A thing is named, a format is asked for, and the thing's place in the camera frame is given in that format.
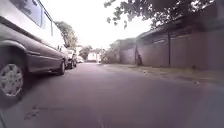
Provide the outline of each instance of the car wheel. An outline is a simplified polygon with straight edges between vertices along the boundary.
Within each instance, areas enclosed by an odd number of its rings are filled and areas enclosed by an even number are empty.
[[[2,57],[1,59],[0,105],[9,107],[17,103],[24,92],[25,65],[19,57]]]
[[[62,76],[64,74],[65,74],[65,62],[62,61],[61,65],[60,65],[60,68],[58,69],[58,75]]]
[[[74,62],[74,67],[75,67],[75,68],[77,67],[77,63],[76,63],[76,61]]]
[[[74,68],[74,61],[71,61],[71,63],[68,64],[68,68],[69,69],[73,69]]]

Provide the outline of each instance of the car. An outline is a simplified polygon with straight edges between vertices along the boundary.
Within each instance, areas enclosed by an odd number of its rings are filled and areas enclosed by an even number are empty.
[[[63,58],[65,60],[65,67],[67,68],[69,66],[69,54],[68,54],[68,49],[62,45],[61,48],[59,49],[63,55]]]
[[[77,63],[84,63],[84,60],[81,56],[77,57]]]
[[[64,75],[64,40],[39,0],[0,0],[0,30],[1,103],[18,101],[29,73]]]
[[[68,68],[73,69],[74,67],[77,67],[74,50],[68,50],[68,58]]]

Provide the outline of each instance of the foliage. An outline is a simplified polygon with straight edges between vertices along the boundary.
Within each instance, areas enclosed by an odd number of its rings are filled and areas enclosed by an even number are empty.
[[[75,36],[75,32],[72,27],[64,21],[56,22],[56,25],[61,30],[66,48],[75,48],[78,38]]]
[[[79,51],[79,56],[81,56],[84,60],[86,60],[91,50],[92,50],[91,46],[85,46]]]
[[[104,3],[104,7],[111,6],[116,0],[110,0]],[[121,1],[120,5],[115,7],[114,17],[107,18],[107,22],[117,22],[121,20],[122,15],[126,15],[131,21],[134,17],[142,17],[142,20],[151,19],[151,27],[155,28],[189,12],[195,12],[210,5],[214,0],[127,0]]]
[[[100,54],[102,51],[101,48],[96,48],[96,49],[93,49],[92,52],[96,53],[96,54]]]

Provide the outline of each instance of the asphalt road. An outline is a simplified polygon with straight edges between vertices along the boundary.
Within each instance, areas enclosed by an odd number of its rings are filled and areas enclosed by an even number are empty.
[[[96,64],[36,76],[7,128],[223,128],[224,87]]]

